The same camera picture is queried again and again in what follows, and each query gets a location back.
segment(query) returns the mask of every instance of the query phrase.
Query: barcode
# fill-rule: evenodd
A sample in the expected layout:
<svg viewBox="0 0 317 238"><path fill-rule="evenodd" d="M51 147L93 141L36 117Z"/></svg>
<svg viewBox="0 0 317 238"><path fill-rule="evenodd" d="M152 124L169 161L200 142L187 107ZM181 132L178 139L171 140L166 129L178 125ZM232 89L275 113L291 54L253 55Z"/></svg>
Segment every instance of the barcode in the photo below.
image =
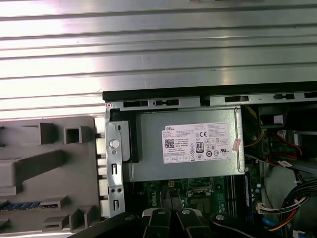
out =
<svg viewBox="0 0 317 238"><path fill-rule="evenodd" d="M165 148L166 149L175 148L174 139L166 139L165 140Z"/></svg>

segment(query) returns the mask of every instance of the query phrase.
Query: screw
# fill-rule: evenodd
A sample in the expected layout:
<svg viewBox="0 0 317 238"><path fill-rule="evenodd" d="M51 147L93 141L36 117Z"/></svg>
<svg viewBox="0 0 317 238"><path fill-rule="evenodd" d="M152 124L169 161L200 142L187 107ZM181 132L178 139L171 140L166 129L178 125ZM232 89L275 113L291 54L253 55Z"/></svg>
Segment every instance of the screw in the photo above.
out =
<svg viewBox="0 0 317 238"><path fill-rule="evenodd" d="M128 217L125 218L125 220L127 220L127 221L131 221L133 219L134 219L134 216L128 216Z"/></svg>
<svg viewBox="0 0 317 238"><path fill-rule="evenodd" d="M188 214L190 213L190 211L189 211L189 210L183 210L182 213L183 213L184 215L188 215Z"/></svg>
<svg viewBox="0 0 317 238"><path fill-rule="evenodd" d="M223 216L223 215L217 215L217 216L216 216L216 219L217 219L218 221L223 221L223 220L224 220L224 216Z"/></svg>

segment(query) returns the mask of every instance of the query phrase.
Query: white label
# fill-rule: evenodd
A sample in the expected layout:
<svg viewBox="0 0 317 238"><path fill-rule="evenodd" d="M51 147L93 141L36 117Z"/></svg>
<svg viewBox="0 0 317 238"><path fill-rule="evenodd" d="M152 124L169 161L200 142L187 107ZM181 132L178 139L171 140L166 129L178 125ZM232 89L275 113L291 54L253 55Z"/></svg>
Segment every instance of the white label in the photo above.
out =
<svg viewBox="0 0 317 238"><path fill-rule="evenodd" d="M162 143L165 164L231 159L227 123L167 125Z"/></svg>
<svg viewBox="0 0 317 238"><path fill-rule="evenodd" d="M285 161L285 160L277 161L277 162L283 167L292 167L292 165L289 162Z"/></svg>

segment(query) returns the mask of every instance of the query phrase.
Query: green circuit board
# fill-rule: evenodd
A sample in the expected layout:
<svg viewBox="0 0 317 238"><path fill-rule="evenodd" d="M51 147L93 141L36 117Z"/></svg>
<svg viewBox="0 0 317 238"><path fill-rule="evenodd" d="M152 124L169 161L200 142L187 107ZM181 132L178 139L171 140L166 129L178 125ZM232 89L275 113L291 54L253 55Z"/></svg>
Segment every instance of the green circuit board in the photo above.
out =
<svg viewBox="0 0 317 238"><path fill-rule="evenodd" d="M225 178L189 178L145 182L148 207L160 207L160 192L176 189L183 208L198 209L206 217L226 211Z"/></svg>

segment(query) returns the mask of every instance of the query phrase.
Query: silver metal panel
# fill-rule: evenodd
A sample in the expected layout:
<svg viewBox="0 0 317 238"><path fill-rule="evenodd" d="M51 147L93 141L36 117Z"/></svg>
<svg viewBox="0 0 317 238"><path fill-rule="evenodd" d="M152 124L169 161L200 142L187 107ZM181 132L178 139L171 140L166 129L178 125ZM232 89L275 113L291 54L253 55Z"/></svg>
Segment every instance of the silver metal panel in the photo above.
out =
<svg viewBox="0 0 317 238"><path fill-rule="evenodd" d="M91 106L102 91L315 81L316 13L314 0L1 1L0 98Z"/></svg>
<svg viewBox="0 0 317 238"><path fill-rule="evenodd" d="M216 177L244 173L243 146L232 151L229 160L213 160L164 164L161 132L167 125L182 125L210 122L228 123L230 146L236 138L242 139L242 118L240 107L218 109L179 109L177 112L142 114L139 117L142 157L138 163L126 165L127 181L148 181L163 179L184 179Z"/></svg>

